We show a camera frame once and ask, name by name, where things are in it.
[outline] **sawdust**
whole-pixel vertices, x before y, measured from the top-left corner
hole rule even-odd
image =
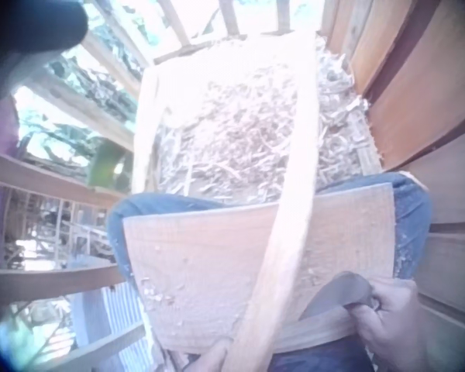
[[[160,191],[229,204],[279,199],[295,117],[297,42],[293,34],[227,40],[162,70],[172,116],[156,141]],[[331,54],[321,37],[316,49],[320,189],[362,174],[357,149],[375,147],[367,102],[354,91],[344,56]]]

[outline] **wooden wall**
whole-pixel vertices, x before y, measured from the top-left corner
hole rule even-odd
[[[320,33],[344,53],[384,169],[429,189],[433,216],[415,274],[435,370],[465,364],[465,1],[326,0]]]

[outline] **hand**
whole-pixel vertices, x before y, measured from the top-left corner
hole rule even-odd
[[[349,312],[370,351],[397,372],[427,371],[422,308],[414,281],[376,278],[369,281],[378,310],[355,305]]]
[[[184,372],[220,372],[231,342],[231,339],[220,339],[198,360],[189,364]]]

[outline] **drawknife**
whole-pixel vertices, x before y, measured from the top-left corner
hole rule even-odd
[[[362,304],[375,308],[372,287],[367,279],[350,271],[337,274],[324,285],[300,316],[300,320],[320,315],[337,306]]]

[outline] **jeans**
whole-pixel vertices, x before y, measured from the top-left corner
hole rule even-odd
[[[431,201],[423,188],[403,174],[385,173],[356,177],[332,184],[320,190],[319,194],[384,183],[392,184],[394,193],[396,218],[394,275],[408,279],[414,274],[422,257],[431,223]],[[122,200],[111,210],[107,221],[108,240],[114,250],[122,275],[136,285],[131,275],[131,264],[124,238],[122,225],[124,218],[134,215],[159,215],[214,208],[227,208],[227,206],[196,198],[151,193],[132,195]],[[371,372],[374,369],[360,338],[353,335],[321,346],[274,354],[269,371]]]

